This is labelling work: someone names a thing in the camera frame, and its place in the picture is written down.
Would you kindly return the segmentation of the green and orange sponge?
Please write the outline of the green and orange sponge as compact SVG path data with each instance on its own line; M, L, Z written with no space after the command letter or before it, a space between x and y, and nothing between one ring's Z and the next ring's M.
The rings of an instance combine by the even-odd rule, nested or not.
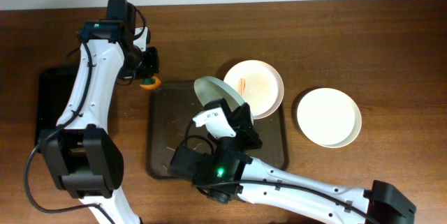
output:
M144 79L140 87L145 90L153 90L161 85L161 80L157 76L152 76Z

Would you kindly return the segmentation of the white plate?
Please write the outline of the white plate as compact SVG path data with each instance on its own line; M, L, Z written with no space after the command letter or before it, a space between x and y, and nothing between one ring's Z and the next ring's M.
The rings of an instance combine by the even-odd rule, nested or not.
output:
M297 123L307 139L325 148L345 147L359 136L362 115L344 92L318 88L307 92L296 109Z
M223 81L249 104L254 119L270 116L283 101L281 75L264 61L239 62L226 73Z

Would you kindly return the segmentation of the grey-white plate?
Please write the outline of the grey-white plate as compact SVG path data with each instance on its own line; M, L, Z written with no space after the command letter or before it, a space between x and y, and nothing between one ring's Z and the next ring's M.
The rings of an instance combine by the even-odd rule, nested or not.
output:
M231 110L245 103L245 100L234 88L216 77L205 76L198 78L194 81L193 88L203 106L221 98L226 99Z

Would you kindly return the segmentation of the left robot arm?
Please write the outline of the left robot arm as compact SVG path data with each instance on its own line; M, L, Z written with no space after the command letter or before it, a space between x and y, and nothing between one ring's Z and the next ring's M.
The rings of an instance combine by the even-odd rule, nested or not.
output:
M142 13L126 0L109 0L103 20L78 32L80 64L67 105L54 129L43 130L32 151L41 152L52 180L90 209L99 223L141 223L122 189L124 158L108 134L108 113L118 80L160 84L158 52L149 46Z

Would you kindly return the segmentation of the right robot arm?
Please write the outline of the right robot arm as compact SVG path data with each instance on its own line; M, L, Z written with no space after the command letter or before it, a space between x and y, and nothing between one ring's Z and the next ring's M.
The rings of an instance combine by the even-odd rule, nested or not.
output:
M247 154L262 142L254 130L249 105L231 108L225 98L208 102L193 118L202 126L219 123L224 136L210 130L204 141L210 152L188 147L187 134L179 144L168 171L187 180L200 193L226 204L240 200L286 209L322 223L411 224L416 206L392 184L375 180L371 189L326 184L278 170Z

